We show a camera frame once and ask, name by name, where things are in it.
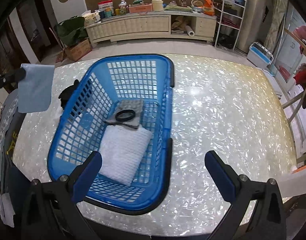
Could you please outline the light blue cloth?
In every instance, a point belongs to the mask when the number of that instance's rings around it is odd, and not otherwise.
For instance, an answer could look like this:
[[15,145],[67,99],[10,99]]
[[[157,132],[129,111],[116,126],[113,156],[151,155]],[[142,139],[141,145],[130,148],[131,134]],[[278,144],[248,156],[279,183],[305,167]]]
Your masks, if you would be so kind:
[[26,75],[18,82],[19,113],[46,111],[51,104],[55,65],[23,63],[21,69]]

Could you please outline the white waffle knit towel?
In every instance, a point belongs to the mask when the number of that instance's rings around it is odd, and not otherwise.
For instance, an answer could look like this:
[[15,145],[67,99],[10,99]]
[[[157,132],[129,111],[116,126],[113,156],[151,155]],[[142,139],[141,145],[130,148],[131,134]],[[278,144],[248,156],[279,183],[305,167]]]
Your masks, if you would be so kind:
[[102,156],[99,173],[130,186],[151,138],[152,132],[142,126],[138,129],[107,126],[99,148]]

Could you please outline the black plush toy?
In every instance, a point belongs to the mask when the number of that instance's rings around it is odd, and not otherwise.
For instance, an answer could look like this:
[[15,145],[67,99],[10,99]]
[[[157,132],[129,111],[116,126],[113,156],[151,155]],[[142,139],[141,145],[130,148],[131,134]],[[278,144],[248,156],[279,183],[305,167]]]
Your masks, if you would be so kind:
[[62,109],[65,109],[66,104],[68,103],[74,91],[77,89],[78,85],[79,85],[79,80],[76,79],[73,85],[68,86],[60,93],[58,99],[60,100],[60,105]]

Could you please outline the cardboard box on floor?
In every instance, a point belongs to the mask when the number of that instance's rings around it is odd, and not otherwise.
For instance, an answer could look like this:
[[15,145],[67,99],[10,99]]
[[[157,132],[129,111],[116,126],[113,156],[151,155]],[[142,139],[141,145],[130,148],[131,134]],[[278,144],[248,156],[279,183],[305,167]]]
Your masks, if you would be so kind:
[[66,56],[74,62],[79,61],[82,57],[84,57],[91,51],[92,51],[92,46],[88,38],[84,39],[74,47],[65,48]]

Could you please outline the grey patterned chair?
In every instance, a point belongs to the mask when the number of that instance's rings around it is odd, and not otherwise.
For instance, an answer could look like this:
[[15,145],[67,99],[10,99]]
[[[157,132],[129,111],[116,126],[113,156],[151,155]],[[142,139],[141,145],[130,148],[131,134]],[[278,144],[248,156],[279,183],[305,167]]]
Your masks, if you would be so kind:
[[13,153],[25,115],[18,110],[18,90],[9,94],[0,112],[0,218],[14,227],[14,208],[7,183],[7,172],[13,165]]

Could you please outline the blue plastic laundry basket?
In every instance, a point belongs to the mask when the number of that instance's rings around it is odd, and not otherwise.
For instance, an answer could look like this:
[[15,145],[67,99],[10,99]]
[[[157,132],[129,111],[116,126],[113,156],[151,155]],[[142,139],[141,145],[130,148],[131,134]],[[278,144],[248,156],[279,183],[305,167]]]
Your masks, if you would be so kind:
[[73,202],[143,215],[165,198],[172,158],[174,65],[159,54],[93,63],[73,89],[47,158],[72,178]]

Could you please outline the white blue plastic bin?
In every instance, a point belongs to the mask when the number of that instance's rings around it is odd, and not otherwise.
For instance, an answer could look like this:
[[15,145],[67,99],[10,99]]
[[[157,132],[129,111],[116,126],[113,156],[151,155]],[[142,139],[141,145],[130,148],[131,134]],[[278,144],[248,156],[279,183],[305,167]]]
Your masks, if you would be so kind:
[[257,68],[265,69],[273,62],[273,55],[263,45],[253,42],[247,54],[247,59]]

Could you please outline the pink rectangular box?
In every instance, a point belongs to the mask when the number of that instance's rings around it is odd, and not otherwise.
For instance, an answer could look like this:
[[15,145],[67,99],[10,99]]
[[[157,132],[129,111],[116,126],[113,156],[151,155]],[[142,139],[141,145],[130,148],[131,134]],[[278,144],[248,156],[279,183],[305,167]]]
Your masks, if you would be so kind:
[[130,14],[147,13],[152,11],[152,3],[129,5]]

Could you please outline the white paper roll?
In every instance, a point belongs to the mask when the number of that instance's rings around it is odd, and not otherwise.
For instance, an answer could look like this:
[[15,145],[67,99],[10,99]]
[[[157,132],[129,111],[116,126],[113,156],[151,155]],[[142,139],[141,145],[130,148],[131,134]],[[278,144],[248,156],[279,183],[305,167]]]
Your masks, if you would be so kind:
[[190,37],[194,37],[194,36],[195,36],[195,32],[193,31],[193,29],[192,29],[189,25],[186,25],[186,26],[185,26],[185,29],[186,29],[186,33],[187,33]]

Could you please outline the cream candle jar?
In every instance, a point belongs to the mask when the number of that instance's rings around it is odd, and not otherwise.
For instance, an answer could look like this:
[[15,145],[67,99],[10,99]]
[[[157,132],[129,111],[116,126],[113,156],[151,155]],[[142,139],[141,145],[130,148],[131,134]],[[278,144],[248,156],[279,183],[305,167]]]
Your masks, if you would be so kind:
[[162,0],[152,0],[152,10],[155,12],[163,11],[163,1]]

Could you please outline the cream TV cabinet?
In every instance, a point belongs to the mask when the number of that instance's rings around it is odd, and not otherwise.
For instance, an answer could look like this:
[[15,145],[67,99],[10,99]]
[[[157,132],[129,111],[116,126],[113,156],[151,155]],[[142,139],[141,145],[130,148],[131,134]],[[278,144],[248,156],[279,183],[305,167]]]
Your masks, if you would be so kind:
[[[194,37],[186,33],[186,25],[193,29]],[[86,27],[92,44],[147,38],[179,38],[212,42],[215,29],[215,16],[170,10],[113,16]]]

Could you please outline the white metal shelf rack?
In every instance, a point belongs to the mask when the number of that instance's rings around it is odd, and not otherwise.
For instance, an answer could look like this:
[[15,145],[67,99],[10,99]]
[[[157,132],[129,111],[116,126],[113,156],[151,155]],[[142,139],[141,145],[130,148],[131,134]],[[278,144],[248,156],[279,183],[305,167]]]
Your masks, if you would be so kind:
[[247,0],[212,0],[216,16],[213,45],[235,50],[246,12]]

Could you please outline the orange bag on cabinet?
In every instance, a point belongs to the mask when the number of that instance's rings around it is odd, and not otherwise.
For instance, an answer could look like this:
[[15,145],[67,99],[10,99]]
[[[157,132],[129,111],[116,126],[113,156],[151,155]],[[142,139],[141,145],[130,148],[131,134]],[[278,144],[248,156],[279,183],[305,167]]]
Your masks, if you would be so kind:
[[215,15],[215,10],[212,0],[204,0],[203,13],[208,16]]

